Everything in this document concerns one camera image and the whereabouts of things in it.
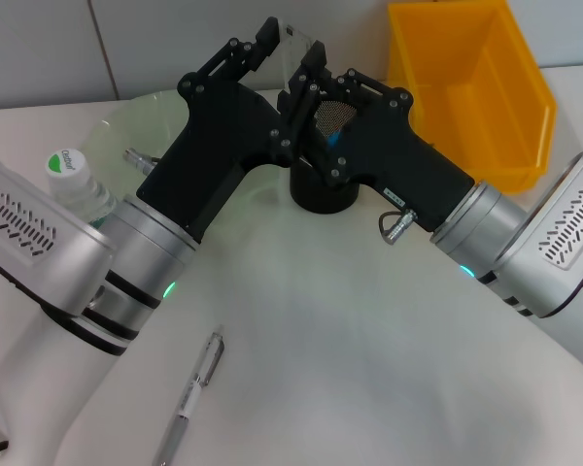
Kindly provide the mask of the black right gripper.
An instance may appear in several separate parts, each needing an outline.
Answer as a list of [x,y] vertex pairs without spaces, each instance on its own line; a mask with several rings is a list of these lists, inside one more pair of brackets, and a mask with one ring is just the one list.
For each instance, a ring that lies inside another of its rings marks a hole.
[[355,116],[332,146],[324,138],[298,138],[298,164],[322,184],[364,184],[394,206],[410,209],[424,229],[436,229],[474,187],[474,179],[409,123],[412,93],[350,68],[335,79]]

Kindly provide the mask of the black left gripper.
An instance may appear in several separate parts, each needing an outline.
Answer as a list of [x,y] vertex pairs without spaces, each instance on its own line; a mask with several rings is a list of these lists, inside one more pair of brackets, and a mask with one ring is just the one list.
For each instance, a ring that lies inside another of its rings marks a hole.
[[196,242],[250,171],[262,165],[290,167],[314,136],[326,69],[321,41],[304,54],[274,108],[238,82],[278,46],[279,21],[269,17],[253,42],[229,39],[177,85],[188,122],[136,194]]

